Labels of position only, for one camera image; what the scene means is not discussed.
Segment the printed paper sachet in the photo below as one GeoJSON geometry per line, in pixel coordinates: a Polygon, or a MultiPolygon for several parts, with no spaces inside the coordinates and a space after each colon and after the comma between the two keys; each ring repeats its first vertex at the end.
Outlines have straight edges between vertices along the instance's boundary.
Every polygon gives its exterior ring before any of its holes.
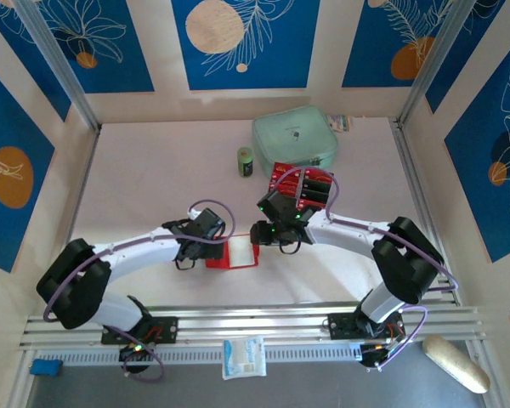
{"type": "Polygon", "coordinates": [[[352,119],[347,115],[327,115],[329,127],[333,132],[346,133],[352,129],[352,119]]]}

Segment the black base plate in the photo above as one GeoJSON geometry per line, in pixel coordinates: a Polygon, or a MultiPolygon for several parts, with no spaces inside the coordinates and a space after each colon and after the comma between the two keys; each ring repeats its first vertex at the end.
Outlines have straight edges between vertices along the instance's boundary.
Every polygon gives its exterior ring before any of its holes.
{"type": "Polygon", "coordinates": [[[393,312],[386,320],[376,323],[362,313],[334,313],[327,316],[332,340],[399,340],[405,337],[402,315],[393,312]]]}
{"type": "MultiPolygon", "coordinates": [[[[141,320],[127,334],[142,343],[173,344],[178,334],[179,319],[175,316],[150,317],[141,320]]],[[[126,345],[130,340],[124,335],[104,327],[101,343],[104,345],[126,345]]]]}

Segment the mint green zip pouch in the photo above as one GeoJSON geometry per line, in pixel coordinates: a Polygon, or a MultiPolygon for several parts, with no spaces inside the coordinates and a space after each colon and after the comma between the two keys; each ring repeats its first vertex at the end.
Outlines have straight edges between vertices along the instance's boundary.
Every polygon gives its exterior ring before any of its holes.
{"type": "Polygon", "coordinates": [[[338,142],[326,115],[307,105],[254,119],[252,147],[269,177],[276,163],[329,168],[338,142]]]}

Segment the black control board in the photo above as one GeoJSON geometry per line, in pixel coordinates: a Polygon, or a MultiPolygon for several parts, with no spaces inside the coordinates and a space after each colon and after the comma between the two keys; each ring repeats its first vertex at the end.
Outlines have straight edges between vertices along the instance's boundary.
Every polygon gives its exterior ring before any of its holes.
{"type": "Polygon", "coordinates": [[[406,340],[360,346],[361,364],[369,371],[381,370],[398,352],[407,345],[406,340]]]}
{"type": "Polygon", "coordinates": [[[147,370],[149,365],[142,365],[142,362],[152,360],[151,353],[140,343],[130,342],[119,350],[119,362],[127,376],[147,370]]]}

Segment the black left control board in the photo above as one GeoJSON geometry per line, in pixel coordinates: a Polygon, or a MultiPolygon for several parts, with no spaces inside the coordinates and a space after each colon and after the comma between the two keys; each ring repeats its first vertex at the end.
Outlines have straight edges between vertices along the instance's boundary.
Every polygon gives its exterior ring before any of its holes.
{"type": "Polygon", "coordinates": [[[147,370],[149,365],[142,365],[142,362],[152,360],[151,353],[140,343],[130,342],[119,350],[119,362],[127,376],[147,370]]]}

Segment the red leather card holder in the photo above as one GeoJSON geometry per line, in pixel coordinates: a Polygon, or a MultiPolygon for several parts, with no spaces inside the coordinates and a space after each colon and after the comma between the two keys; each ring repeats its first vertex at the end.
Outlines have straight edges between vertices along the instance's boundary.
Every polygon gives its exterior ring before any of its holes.
{"type": "Polygon", "coordinates": [[[220,259],[207,259],[209,269],[244,269],[258,266],[259,245],[252,244],[250,235],[234,235],[224,244],[220,259]]]}

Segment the aluminium side rail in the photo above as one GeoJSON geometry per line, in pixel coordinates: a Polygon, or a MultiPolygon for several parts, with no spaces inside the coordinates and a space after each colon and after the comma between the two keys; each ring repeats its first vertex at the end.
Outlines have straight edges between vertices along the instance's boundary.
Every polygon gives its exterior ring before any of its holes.
{"type": "Polygon", "coordinates": [[[442,240],[439,237],[434,224],[431,212],[429,210],[422,180],[417,171],[417,167],[411,153],[411,149],[406,140],[405,134],[400,127],[399,120],[395,118],[389,119],[389,124],[394,136],[395,144],[399,152],[400,160],[403,164],[405,175],[411,190],[411,195],[416,207],[416,213],[420,221],[421,229],[427,235],[434,247],[439,251],[445,261],[445,267],[451,271],[448,266],[448,258],[443,248],[442,240]]]}
{"type": "Polygon", "coordinates": [[[88,160],[87,160],[86,166],[85,166],[83,174],[82,174],[82,182],[81,182],[81,185],[80,185],[79,192],[78,192],[78,194],[76,196],[75,206],[73,208],[73,213],[72,213],[69,229],[68,229],[68,232],[67,232],[67,235],[66,235],[66,239],[65,239],[66,243],[68,243],[71,240],[71,237],[73,235],[73,232],[74,232],[74,229],[75,229],[75,226],[76,226],[77,216],[78,216],[79,209],[80,209],[80,206],[81,206],[81,203],[82,203],[82,198],[84,196],[84,191],[86,189],[86,185],[87,185],[87,182],[88,182],[88,176],[89,176],[89,174],[91,172],[91,168],[92,168],[92,165],[93,165],[95,152],[96,152],[97,147],[98,147],[100,131],[101,131],[101,128],[99,127],[97,129],[97,132],[96,132],[94,138],[93,138],[93,143],[91,145],[91,150],[89,151],[88,160]]]}

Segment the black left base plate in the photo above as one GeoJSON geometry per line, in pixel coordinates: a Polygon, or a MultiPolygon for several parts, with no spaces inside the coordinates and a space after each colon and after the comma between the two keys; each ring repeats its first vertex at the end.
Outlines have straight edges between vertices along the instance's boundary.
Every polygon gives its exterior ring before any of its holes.
{"type": "MultiPolygon", "coordinates": [[[[127,334],[142,343],[173,344],[178,334],[179,319],[175,316],[150,317],[141,320],[127,334]]],[[[101,343],[104,345],[126,345],[130,340],[124,335],[104,327],[101,343]]]]}

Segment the white blue tissue packet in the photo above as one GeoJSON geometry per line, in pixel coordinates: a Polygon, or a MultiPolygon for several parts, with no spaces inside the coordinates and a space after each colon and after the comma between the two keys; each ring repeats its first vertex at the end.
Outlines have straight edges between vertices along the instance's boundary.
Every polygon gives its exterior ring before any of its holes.
{"type": "Polygon", "coordinates": [[[266,377],[267,363],[261,336],[223,341],[222,378],[227,380],[266,377]]]}

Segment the aluminium rail frame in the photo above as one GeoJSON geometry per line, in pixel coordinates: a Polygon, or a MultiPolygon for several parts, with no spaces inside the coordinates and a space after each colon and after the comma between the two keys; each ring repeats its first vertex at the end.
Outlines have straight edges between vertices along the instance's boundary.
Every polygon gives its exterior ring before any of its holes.
{"type": "MultiPolygon", "coordinates": [[[[439,334],[450,340],[481,340],[488,337],[485,318],[476,307],[453,303],[430,303],[428,316],[416,339],[439,334]]],[[[155,317],[175,316],[178,329],[175,347],[217,347],[225,338],[261,336],[270,345],[318,344],[331,341],[326,318],[348,313],[352,303],[305,303],[234,307],[157,307],[155,317]]],[[[31,316],[21,334],[21,350],[112,349],[118,344],[101,342],[102,328],[87,323],[66,330],[58,322],[31,316]]]]}

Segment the black right control board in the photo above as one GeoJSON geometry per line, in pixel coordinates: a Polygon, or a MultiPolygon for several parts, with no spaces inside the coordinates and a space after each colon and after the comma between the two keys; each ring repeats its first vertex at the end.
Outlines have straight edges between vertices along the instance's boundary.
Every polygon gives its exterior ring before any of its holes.
{"type": "Polygon", "coordinates": [[[360,346],[361,364],[369,371],[381,370],[398,352],[407,345],[406,340],[360,346]]]}

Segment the beige bread loaf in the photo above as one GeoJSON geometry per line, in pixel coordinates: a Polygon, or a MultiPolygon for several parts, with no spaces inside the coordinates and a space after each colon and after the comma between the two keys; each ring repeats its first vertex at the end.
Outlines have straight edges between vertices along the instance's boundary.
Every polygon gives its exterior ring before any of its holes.
{"type": "Polygon", "coordinates": [[[459,348],[440,335],[429,335],[422,342],[425,355],[463,387],[475,394],[490,389],[488,374],[459,348]]]}

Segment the blue sponge block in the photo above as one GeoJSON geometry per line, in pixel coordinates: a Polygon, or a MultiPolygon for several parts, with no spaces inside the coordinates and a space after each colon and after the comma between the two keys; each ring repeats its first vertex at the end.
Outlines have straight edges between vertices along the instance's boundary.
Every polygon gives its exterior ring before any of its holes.
{"type": "Polygon", "coordinates": [[[33,376],[56,377],[60,374],[62,366],[62,360],[34,359],[30,365],[29,374],[33,376]]]}

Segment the aluminium corner post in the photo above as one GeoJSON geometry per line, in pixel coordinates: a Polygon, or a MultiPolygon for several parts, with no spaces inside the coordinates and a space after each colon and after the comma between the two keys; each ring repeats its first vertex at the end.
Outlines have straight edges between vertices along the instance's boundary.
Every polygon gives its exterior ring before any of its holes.
{"type": "Polygon", "coordinates": [[[403,130],[411,114],[427,92],[436,74],[442,66],[451,46],[454,44],[465,21],[473,10],[477,0],[454,0],[450,12],[437,34],[428,56],[423,62],[416,79],[414,80],[403,107],[396,117],[399,130],[403,130]]]}
{"type": "Polygon", "coordinates": [[[69,100],[77,108],[81,118],[96,135],[99,135],[101,122],[88,103],[81,83],[36,4],[32,0],[12,0],[12,3],[17,15],[69,100]]]}

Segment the clear acrylic card stand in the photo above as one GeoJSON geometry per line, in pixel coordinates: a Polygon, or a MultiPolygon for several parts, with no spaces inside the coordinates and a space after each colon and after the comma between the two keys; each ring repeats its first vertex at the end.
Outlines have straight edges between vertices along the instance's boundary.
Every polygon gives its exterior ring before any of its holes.
{"type": "Polygon", "coordinates": [[[304,170],[305,169],[307,169],[307,168],[306,167],[300,167],[301,173],[300,173],[299,183],[298,183],[298,187],[297,187],[297,194],[295,196],[293,196],[297,200],[297,203],[301,199],[300,198],[300,193],[301,193],[301,190],[303,190],[303,180],[304,180],[303,176],[304,176],[304,170]]]}

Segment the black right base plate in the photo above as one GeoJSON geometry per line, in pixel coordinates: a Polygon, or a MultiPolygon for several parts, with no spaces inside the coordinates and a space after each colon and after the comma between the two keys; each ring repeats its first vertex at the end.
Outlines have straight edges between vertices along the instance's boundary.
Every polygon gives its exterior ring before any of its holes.
{"type": "Polygon", "coordinates": [[[402,315],[393,312],[386,320],[376,323],[362,313],[334,313],[327,316],[332,340],[399,340],[405,337],[402,315]]]}

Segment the green cylindrical can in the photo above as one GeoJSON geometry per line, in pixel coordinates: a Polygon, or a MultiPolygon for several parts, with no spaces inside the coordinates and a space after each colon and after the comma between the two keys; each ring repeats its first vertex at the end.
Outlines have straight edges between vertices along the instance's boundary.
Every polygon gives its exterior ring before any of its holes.
{"type": "Polygon", "coordinates": [[[253,172],[253,153],[252,149],[242,146],[237,151],[238,172],[243,178],[252,176],[253,172]]]}

